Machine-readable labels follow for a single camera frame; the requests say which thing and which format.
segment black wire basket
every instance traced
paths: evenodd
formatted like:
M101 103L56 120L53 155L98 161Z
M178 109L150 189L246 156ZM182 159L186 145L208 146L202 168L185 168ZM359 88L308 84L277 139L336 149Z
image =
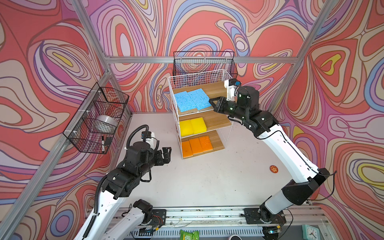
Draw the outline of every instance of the black wire basket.
M99 87L80 120L64 135L79 152L106 154L128 99L127 94L114 88Z
M237 78L233 51L175 51L173 52L173 76L224 69Z

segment wallpaper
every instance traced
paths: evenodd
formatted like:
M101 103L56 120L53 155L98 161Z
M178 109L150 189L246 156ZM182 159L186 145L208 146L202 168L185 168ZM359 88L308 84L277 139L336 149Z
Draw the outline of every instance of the wallpaper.
M383 1L339 1L275 114L311 161L337 170L319 204L343 240L384 239L383 37ZM329 177L317 199L332 189Z
M260 91L260 108L267 109L290 64L237 64L238 77L244 86ZM116 63L111 65L123 92L130 96L132 112L172 111L168 77L173 64Z
M103 72L68 1L0 0L0 220ZM69 146L13 239L74 237L117 140L101 156Z
M323 5L321 0L83 2L109 56L227 49L237 56L296 56Z

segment mint green clock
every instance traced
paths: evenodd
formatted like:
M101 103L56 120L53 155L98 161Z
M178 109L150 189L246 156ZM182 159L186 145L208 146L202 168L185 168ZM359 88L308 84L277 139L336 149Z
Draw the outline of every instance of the mint green clock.
M303 239L320 240L320 231L318 228L309 225L302 225L301 227L303 228Z

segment green snack packet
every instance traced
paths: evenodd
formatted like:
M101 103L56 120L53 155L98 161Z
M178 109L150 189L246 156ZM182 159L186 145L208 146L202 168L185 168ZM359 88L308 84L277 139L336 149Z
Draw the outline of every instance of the green snack packet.
M180 240L199 240L199 232L186 232L180 230Z

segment blue sponge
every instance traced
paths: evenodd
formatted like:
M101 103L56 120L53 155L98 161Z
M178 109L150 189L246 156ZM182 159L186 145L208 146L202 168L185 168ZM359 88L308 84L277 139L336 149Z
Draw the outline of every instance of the blue sponge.
M185 112L185 111L196 108L195 103L192 101L191 97L186 91L176 93L175 99L176 99L177 106L180 109L180 112Z
M188 95L195 102L197 110L201 110L211 106L211 104L209 103L209 97L201 88L195 91L188 92Z

